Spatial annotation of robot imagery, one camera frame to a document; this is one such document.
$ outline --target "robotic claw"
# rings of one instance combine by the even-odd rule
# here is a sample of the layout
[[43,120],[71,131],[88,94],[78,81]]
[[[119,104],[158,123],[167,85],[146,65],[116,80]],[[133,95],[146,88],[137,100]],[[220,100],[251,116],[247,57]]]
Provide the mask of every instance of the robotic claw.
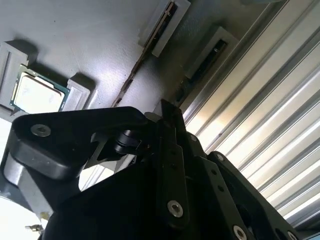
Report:
[[[117,107],[19,117],[1,192],[48,219],[40,240],[301,239],[223,154],[204,153],[179,108],[162,100],[160,116]],[[126,154],[134,164],[80,192],[84,168]]]

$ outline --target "screw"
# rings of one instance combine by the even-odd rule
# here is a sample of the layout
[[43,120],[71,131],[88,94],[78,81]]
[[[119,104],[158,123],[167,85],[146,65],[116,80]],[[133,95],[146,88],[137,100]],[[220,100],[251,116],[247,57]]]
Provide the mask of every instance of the screw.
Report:
[[288,235],[292,240],[298,240],[292,232],[288,231]]
[[169,212],[173,216],[175,216],[176,218],[181,218],[184,214],[184,210],[183,210],[182,206],[180,205],[180,203],[178,203],[175,200],[169,201],[167,204],[167,208],[168,208]]
[[35,124],[31,127],[31,132],[33,135],[38,137],[48,137],[51,134],[50,127],[43,124]]
[[192,141],[195,141],[195,142],[197,141],[197,137],[195,135],[190,134],[190,137]]
[[247,235],[246,233],[243,231],[243,229],[237,225],[233,226],[233,232],[236,236],[237,239],[239,240],[247,240]]
[[221,162],[223,162],[223,161],[224,161],[224,157],[223,157],[223,156],[221,156],[220,154],[217,154],[217,155],[216,155],[216,157],[217,157]]

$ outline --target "metal plate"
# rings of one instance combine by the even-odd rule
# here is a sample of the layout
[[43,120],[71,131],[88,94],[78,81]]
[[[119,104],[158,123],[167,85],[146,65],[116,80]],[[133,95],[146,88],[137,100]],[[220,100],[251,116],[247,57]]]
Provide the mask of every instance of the metal plate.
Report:
[[[79,72],[93,79],[96,92],[88,108],[106,108],[142,52],[139,31],[159,1],[0,0],[0,41],[25,39],[38,48],[37,61],[46,68],[65,79]],[[152,112],[175,92],[185,53],[197,37],[216,23],[240,39],[265,7],[192,0],[160,58],[146,61],[121,105]]]
[[203,148],[225,154],[298,230],[320,219],[319,12],[319,0],[288,1],[185,114]]

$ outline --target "corrugated metal panel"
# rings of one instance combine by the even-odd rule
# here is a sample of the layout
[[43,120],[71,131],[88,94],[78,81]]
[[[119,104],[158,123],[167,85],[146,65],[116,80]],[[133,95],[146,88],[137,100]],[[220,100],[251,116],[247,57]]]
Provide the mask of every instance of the corrugated metal panel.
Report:
[[319,0],[288,1],[185,114],[203,148],[225,154],[294,227],[320,213],[319,16]]

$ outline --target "cpu processor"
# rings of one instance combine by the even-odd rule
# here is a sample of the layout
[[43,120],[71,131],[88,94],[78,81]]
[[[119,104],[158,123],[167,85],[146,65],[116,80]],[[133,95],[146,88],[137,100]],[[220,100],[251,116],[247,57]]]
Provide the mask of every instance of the cpu processor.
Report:
[[11,105],[28,113],[53,113],[63,109],[69,89],[21,65]]

